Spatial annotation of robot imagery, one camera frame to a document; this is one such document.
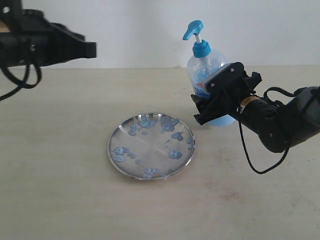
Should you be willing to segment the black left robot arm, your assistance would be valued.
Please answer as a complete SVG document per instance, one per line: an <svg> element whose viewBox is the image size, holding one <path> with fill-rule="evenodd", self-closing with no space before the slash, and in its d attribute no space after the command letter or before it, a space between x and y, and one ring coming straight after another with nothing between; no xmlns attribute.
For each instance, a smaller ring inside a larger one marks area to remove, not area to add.
<svg viewBox="0 0 320 240"><path fill-rule="evenodd" d="M8 67L25 65L31 57L40 67L97 57L96 42L48 21L41 10L24 9L20 0L0 2L0 21L7 27L0 34L0 58Z"/></svg>

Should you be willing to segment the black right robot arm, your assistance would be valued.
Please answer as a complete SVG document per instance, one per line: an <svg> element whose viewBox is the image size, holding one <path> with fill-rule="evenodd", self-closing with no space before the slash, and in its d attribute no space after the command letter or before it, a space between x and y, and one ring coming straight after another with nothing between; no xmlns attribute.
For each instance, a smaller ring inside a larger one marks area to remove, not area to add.
<svg viewBox="0 0 320 240"><path fill-rule="evenodd" d="M256 95L255 87L262 81L258 72L247 75L241 62L224 65L202 84L208 97L191 95L200 125L229 115L256 133L262 144L273 153L301 144L320 132L320 88L302 87L288 92L280 87L269 91L291 98L287 104Z"/></svg>

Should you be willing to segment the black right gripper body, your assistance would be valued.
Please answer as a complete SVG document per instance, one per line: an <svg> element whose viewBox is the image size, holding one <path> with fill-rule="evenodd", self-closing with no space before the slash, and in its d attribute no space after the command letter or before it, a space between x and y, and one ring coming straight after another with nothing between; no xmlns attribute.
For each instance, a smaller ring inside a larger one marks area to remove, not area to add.
<svg viewBox="0 0 320 240"><path fill-rule="evenodd" d="M246 78L241 82L241 88L235 93L220 92L210 97L217 97L215 103L217 118L225 115L233 115L237 111L237 108L241 104L241 101L245 98L254 95L255 87L262 81L261 74L258 72L252 72L251 75L246 74Z"/></svg>

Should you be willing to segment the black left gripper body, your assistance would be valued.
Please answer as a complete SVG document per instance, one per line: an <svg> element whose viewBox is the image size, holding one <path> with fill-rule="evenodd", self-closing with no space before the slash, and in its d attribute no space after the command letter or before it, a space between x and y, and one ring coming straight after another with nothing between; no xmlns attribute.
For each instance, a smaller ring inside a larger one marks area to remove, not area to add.
<svg viewBox="0 0 320 240"><path fill-rule="evenodd" d="M65 63L75 59L86 59L86 37L61 23L46 23L48 44L46 63Z"/></svg>

